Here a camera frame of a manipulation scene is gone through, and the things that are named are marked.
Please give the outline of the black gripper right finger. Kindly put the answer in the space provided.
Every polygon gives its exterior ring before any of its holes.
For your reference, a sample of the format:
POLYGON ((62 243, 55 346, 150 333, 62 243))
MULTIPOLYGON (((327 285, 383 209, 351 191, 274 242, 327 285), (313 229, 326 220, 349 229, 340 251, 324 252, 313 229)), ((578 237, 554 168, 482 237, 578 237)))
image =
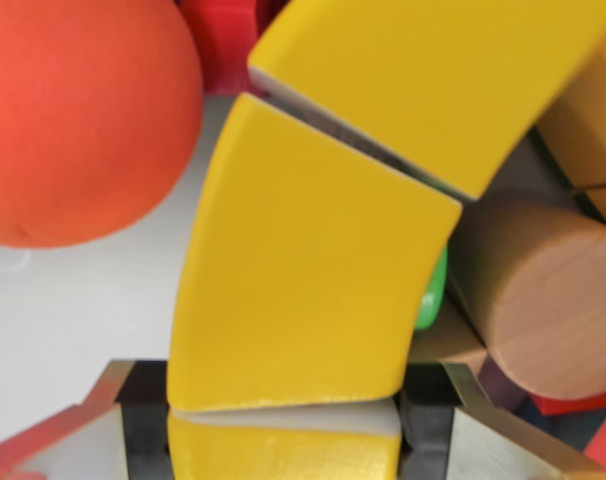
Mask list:
POLYGON ((606 467, 494 406, 465 364, 407 367, 401 479, 606 479, 606 467))

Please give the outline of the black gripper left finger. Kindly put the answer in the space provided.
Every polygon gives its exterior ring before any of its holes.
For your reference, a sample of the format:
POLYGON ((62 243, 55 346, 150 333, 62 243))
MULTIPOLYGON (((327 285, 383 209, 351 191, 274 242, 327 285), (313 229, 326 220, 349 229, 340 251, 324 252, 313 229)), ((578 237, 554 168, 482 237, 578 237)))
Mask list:
POLYGON ((0 479, 171 479, 165 360, 114 360, 84 398, 0 442, 0 479))

